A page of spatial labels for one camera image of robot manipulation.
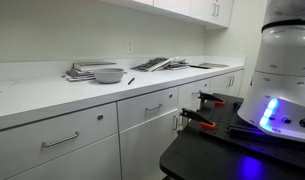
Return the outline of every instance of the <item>drawer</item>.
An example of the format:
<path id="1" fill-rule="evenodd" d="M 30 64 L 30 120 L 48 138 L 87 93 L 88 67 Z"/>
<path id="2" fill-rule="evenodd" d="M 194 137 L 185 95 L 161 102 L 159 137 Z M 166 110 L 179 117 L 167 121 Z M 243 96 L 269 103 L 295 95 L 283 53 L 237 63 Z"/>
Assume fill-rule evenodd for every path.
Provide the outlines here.
<path id="1" fill-rule="evenodd" d="M 190 104 L 198 100 L 199 91 L 208 93 L 210 79 L 196 81 L 179 87 L 179 107 Z"/>
<path id="2" fill-rule="evenodd" d="M 177 87 L 119 101 L 119 130 L 123 131 L 177 109 L 177 103 Z"/>
<path id="3" fill-rule="evenodd" d="M 115 133 L 115 103 L 0 132 L 0 179 Z"/>
<path id="4" fill-rule="evenodd" d="M 120 169 L 116 134 L 9 180 L 121 180 Z"/>

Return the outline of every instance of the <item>white countertop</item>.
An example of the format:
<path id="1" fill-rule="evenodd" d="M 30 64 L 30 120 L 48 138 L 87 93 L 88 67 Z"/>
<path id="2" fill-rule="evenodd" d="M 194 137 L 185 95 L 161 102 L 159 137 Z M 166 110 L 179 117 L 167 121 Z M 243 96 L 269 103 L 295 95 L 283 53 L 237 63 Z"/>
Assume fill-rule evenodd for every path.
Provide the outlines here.
<path id="1" fill-rule="evenodd" d="M 214 62 L 230 67 L 187 68 L 147 73 L 130 70 L 128 67 L 132 67 L 132 64 L 126 65 L 123 60 L 121 65 L 117 66 L 122 66 L 127 74 L 124 74 L 121 82 L 116 84 L 100 84 L 96 80 L 68 82 L 59 75 L 64 71 L 51 73 L 45 77 L 17 78 L 15 85 L 0 93 L 0 130 L 241 70 L 244 67 L 244 58 L 189 57 L 189 59 L 197 63 Z"/>

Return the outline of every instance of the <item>black table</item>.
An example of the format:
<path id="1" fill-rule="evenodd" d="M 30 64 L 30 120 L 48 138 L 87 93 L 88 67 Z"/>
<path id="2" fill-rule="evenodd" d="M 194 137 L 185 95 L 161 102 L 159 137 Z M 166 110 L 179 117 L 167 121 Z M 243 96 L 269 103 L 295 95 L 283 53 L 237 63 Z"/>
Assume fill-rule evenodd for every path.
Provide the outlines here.
<path id="1" fill-rule="evenodd" d="M 226 101 L 243 101 L 216 96 Z M 199 122 L 191 121 L 162 154 L 160 168 L 164 173 L 178 180 L 305 179 L 303 169 L 202 136 L 200 128 Z"/>

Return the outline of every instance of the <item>upper cabinet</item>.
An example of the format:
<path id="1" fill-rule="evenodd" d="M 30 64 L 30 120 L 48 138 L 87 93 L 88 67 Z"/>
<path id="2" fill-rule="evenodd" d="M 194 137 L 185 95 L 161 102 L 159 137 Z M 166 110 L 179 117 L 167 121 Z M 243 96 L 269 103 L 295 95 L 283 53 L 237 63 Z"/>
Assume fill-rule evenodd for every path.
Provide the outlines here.
<path id="1" fill-rule="evenodd" d="M 227 28 L 233 0 L 100 0 L 204 25 L 206 29 Z"/>
<path id="2" fill-rule="evenodd" d="M 189 16 L 191 0 L 154 0 L 154 7 Z"/>
<path id="3" fill-rule="evenodd" d="M 233 0 L 191 0 L 190 16 L 223 27 L 230 24 Z"/>

